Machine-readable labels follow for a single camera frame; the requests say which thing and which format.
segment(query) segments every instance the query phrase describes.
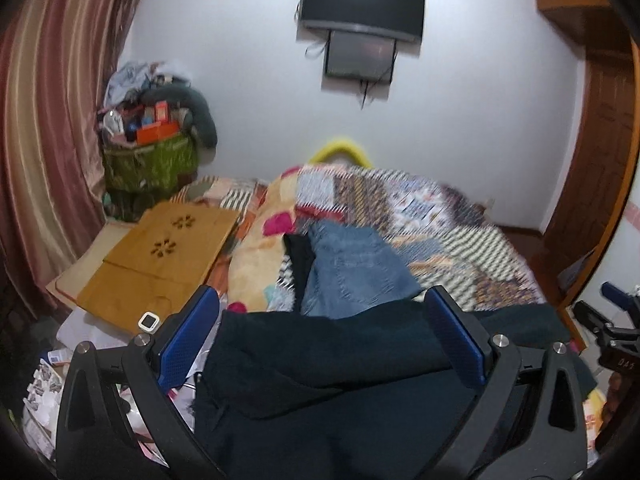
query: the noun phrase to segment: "wooden door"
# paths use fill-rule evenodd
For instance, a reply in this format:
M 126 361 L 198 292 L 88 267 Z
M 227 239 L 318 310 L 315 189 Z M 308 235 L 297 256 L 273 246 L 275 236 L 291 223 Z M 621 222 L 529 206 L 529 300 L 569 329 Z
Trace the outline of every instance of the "wooden door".
M 636 87 L 633 63 L 589 56 L 582 127 L 574 158 L 545 232 L 551 270 L 596 248 L 614 213 L 631 148 Z

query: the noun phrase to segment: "curtain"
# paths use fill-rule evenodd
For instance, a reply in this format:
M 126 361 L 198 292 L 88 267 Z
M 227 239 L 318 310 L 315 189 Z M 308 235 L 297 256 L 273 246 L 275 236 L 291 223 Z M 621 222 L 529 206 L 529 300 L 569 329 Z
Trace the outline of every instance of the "curtain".
M 95 113 L 139 0 L 26 0 L 0 38 L 0 247 L 34 316 L 104 224 Z

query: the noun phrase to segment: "brown floor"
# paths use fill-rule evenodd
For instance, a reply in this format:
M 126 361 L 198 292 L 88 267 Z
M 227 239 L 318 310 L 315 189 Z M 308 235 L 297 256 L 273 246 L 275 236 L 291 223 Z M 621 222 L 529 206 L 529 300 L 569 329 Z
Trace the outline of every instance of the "brown floor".
M 550 266 L 546 263 L 549 254 L 542 235 L 512 231 L 507 227 L 503 227 L 502 232 L 527 261 L 546 300 L 557 308 L 564 299 L 564 294 L 558 288 L 555 272 L 549 270 Z

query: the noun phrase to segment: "baseboard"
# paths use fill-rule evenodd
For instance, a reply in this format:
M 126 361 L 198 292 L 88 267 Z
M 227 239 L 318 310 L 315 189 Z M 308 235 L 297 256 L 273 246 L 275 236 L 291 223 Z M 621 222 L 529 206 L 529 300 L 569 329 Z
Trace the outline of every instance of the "baseboard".
M 502 232 L 515 235 L 528 235 L 535 236 L 536 238 L 542 238 L 542 233 L 538 229 L 531 229 L 528 227 L 516 227 L 511 225 L 498 225 Z

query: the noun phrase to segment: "silver bolt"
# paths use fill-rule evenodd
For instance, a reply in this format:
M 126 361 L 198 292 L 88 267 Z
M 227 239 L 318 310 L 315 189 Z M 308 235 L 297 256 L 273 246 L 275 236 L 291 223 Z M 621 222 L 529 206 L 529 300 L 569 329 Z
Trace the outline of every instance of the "silver bolt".
M 151 336 L 149 334 L 138 334 L 133 338 L 133 342 L 136 346 L 146 346 L 151 341 Z
M 79 354 L 86 354 L 90 349 L 91 343 L 88 341 L 82 341 L 81 343 L 78 343 L 78 346 L 76 346 L 76 352 Z
M 566 354 L 566 346 L 564 345 L 564 343 L 561 343 L 561 342 L 554 343 L 554 352 L 558 355 Z
M 509 346 L 509 338 L 503 334 L 496 334 L 494 338 L 492 338 L 494 345 L 498 348 L 504 348 L 505 346 Z

